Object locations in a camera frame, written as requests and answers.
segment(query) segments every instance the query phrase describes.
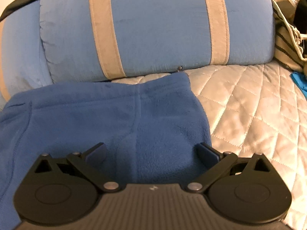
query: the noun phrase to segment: tan strap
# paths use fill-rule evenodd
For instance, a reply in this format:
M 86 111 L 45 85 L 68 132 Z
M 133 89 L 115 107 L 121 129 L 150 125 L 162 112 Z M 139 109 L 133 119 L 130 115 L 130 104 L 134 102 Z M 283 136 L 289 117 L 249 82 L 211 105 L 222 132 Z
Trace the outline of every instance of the tan strap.
M 0 92 L 5 99 L 5 101 L 9 101 L 11 96 L 9 94 L 9 91 L 7 90 L 7 86 L 4 82 L 4 76 L 3 76 L 3 70 L 2 70 L 2 33 L 3 33 L 3 27 L 4 27 L 5 19 L 0 22 Z
M 210 65 L 226 65 L 229 59 L 229 25 L 225 0 L 205 0 L 211 34 Z
M 126 77 L 116 41 L 111 0 L 89 0 L 96 50 L 108 79 Z

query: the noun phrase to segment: bed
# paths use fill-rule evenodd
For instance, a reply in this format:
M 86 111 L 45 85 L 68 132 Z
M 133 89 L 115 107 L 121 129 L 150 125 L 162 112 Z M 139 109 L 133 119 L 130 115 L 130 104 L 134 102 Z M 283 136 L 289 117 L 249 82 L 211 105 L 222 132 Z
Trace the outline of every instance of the bed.
M 12 1 L 0 0 L 0 12 Z M 307 229 L 307 102 L 291 71 L 273 60 L 184 72 L 208 116 L 212 146 L 239 157 L 264 153 L 293 196 L 285 222 L 295 230 Z M 115 77 L 112 82 L 137 84 L 165 75 Z

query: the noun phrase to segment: bright blue cloth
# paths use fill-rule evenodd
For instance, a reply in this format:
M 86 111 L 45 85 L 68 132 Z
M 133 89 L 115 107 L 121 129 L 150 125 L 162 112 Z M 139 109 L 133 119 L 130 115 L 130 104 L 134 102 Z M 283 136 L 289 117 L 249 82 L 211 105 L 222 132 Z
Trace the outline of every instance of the bright blue cloth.
M 63 83 L 16 94 L 0 113 L 0 139 L 1 230 L 20 222 L 13 195 L 41 153 L 59 158 L 104 142 L 99 170 L 120 183 L 187 183 L 206 171 L 194 146 L 211 145 L 185 73 L 138 85 Z
M 305 75 L 303 73 L 294 72 L 291 73 L 291 78 L 307 99 L 307 80 Z

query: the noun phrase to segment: mattress pad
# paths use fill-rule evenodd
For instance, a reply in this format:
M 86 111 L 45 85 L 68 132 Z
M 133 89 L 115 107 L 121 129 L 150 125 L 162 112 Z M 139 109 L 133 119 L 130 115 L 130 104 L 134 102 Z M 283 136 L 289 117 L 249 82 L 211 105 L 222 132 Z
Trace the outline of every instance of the mattress pad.
M 276 61 L 254 66 L 207 66 L 186 70 L 210 125 L 212 146 L 239 157 L 264 153 L 293 201 L 286 223 L 307 229 L 307 102 L 290 71 Z M 138 84 L 168 75 L 112 82 Z

